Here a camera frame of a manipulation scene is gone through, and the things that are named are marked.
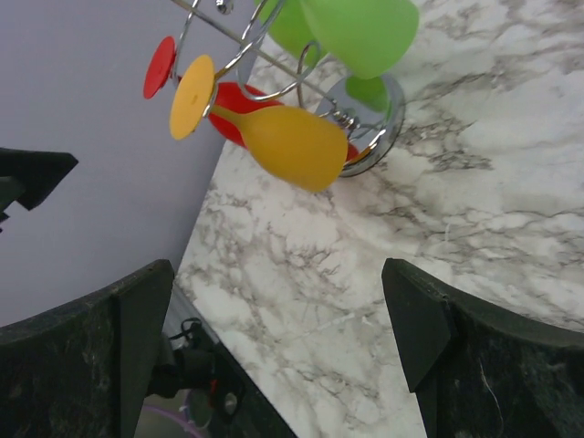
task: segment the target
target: plastic wine glass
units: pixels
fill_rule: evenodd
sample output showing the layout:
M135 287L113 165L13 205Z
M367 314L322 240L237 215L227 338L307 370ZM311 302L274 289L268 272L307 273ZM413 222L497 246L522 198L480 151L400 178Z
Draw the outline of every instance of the plastic wine glass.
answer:
M277 178L310 192L339 178L348 142L336 124L287 106L237 114L215 105L212 112L239 129L255 160Z
M185 72L172 103L170 129L176 140L190 135L211 110L214 63L198 57ZM331 185L347 158L348 141L336 124L303 109L274 106L237 114L218 105L213 113L234 124L252 156L278 178L311 192Z
M252 87L251 85L245 85L247 91L256 96L264 96L259 89ZM278 100L269 100L267 102L257 102L255 100L248 99L244 96L241 89L236 82L221 82L217 84L217 98L215 99L215 105L227 108L238 114L246 114L248 112L253 112L266 107L275 107L276 105L283 105ZM244 139L237 127L215 114L209 115L209 121L213 124L216 130L221 133L226 139L232 141L233 143L246 148Z
M345 92L369 110L388 114L391 102L388 97L383 79L360 79L349 76L345 82Z
M156 47L154 55L146 70L142 94L145 99L152 99L159 89L164 87L171 75L172 64L176 57L174 38L167 36Z
M262 3L262 0L254 0L256 5ZM259 15L260 20L265 22L271 12L276 7L278 0L267 0L264 9ZM268 34L288 53L296 59L300 59L304 47L310 42L316 40L314 34L308 27L308 23L302 12L302 7L298 0L287 0L282 6L276 20L269 27ZM327 55L325 50L320 51L320 57L317 51L307 53L305 64L314 67Z
M297 1L318 42L362 79L378 77L399 61L420 21L410 0Z

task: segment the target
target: black plastic part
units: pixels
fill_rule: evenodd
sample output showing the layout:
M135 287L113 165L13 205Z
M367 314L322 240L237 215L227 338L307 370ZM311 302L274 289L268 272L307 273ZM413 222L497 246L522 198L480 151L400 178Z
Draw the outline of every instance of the black plastic part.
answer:
M171 340L162 333L158 342L158 355L156 356L155 367L173 368L175 366L176 362L174 360L174 349L172 348Z
M200 349L179 349L175 358L182 370L182 387L209 389L215 373L215 355Z
M0 176L12 177L25 187L17 200L27 210L42 204L77 164L66 152L0 148Z
M205 325L197 325L191 337L190 345L196 346L197 349L212 351L220 365L217 371L217 383L221 385L222 381L232 381L235 384L225 384L223 394L231 392L237 398L237 409L233 415L229 415L224 410L224 396L219 395L217 391L213 398L212 405L215 406L214 414L208 426L210 436L229 437L229 438L294 438L296 437L280 414L274 409L274 406L267 400L262 392L257 388L254 382L249 378L245 370L239 365L237 360L232 356L229 350L221 342L217 342L216 335L212 336L205 329ZM243 384L243 395L237 388L239 381ZM209 402L209 393L204 394L201 391L192 393L194 409L196 414L202 413L200 406L207 406Z
M174 272L170 264L149 267L132 288L114 296L118 311L120 354L120 436L132 437L148 389L159 338L171 299Z
M25 192L25 186L10 176L0 176L0 224L8 219L4 210Z
M465 294L403 260L388 259L382 280L429 438L583 436L583 333Z
M132 438L173 277L160 260L0 328L0 436Z
M172 399L182 388L183 380L175 364L156 365L146 395L156 394L164 399Z

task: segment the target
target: metal rack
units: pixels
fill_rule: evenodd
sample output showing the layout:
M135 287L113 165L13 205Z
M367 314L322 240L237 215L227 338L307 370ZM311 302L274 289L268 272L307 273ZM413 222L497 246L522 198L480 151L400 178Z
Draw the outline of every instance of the metal rack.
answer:
M195 17L212 26L217 31L229 37L234 42L239 44L238 53L232 58L223 68L221 68L215 75L217 79L223 77L231 70L235 70L237 84L244 96L254 101L268 101L272 99L279 99L291 91L297 92L298 104L305 108L302 87L307 87L317 93L321 98L320 105L317 109L319 117L327 118L337 123L346 133L347 138L360 152L360 155L353 161L345 164L345 167L340 176L349 177L367 171L381 160L393 146L397 135L402 127L404 117L404 97L402 88L398 82L390 75L385 74L380 77L384 99L390 102L387 109L378 111L372 109L366 102L359 101L352 97L347 92L347 80L344 78L335 84L330 90L325 91L318 85L307 80L308 75L312 73L317 66L306 66L305 60L311 50L316 51L316 59L320 58L320 45L317 41L311 41L307 44L298 61L297 70L287 67L279 62L277 59L271 57L260 49L262 42L269 30L269 27L274 23L278 14L286 1L291 0L277 0L274 9L270 12L263 24L259 25L259 29L251 36L251 31L258 23L258 17L266 6L268 0L263 0L255 9L249 24L245 28L244 33L239 36L229 28L223 26L221 23L213 20L210 16L198 9L201 0L193 0L191 4L184 0L171 0L177 6L184 9L189 15L186 18L184 27L176 48L176 55L170 73L170 80L175 87L178 87L179 79L177 68L181 57L184 41L187 37L189 27ZM218 11L223 15L228 15L234 9L233 0L215 0L215 5ZM246 88L245 83L239 74L238 64L245 55L254 52L269 64L288 74L293 80L281 90L265 95L256 96L251 94ZM211 107L214 104L215 95L212 97L205 116L210 113Z

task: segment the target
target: gray marble veining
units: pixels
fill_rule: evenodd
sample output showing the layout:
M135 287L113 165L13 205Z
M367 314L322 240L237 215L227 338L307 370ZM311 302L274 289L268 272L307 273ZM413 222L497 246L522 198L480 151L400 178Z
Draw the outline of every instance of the gray marble veining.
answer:
M179 271L302 438L424 436L383 300L387 257L584 330L584 4L417 4L419 35L391 71L408 104L388 156L311 194L227 144ZM312 78L326 89L344 72L328 58ZM250 83L289 80L258 60Z

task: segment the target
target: marble countertop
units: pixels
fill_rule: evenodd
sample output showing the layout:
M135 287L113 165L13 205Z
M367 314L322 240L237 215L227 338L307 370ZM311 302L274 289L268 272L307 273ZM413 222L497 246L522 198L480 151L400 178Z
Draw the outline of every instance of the marble countertop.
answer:
M417 4L419 35L391 71L407 100L393 150L311 194L227 144L178 273L302 438L425 436L383 298L388 257L584 330L583 4ZM328 59L313 80L343 74ZM250 83L288 81L259 60Z

